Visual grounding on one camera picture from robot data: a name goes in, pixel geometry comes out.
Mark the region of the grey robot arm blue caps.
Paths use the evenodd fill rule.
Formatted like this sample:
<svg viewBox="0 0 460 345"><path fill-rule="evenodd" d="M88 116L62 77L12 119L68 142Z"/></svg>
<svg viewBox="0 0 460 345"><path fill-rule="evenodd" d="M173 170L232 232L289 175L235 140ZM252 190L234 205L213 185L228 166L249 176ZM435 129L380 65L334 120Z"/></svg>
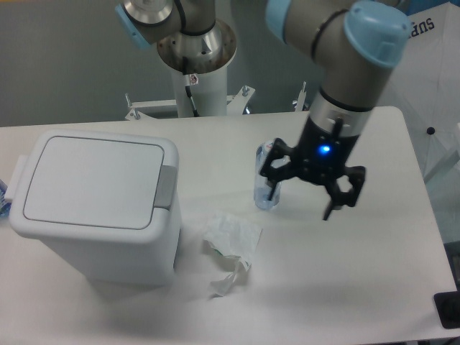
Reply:
<svg viewBox="0 0 460 345"><path fill-rule="evenodd" d="M115 12L136 46L155 46L175 71L179 116L226 112L225 95L199 89L236 52L214 1L122 1ZM321 66L325 78L298 143L276 139L259 173L270 192L291 178L322 185L330 197L326 216L353 207L366 170L346 161L403 56L410 20L397 1L268 1L265 21L279 40Z"/></svg>

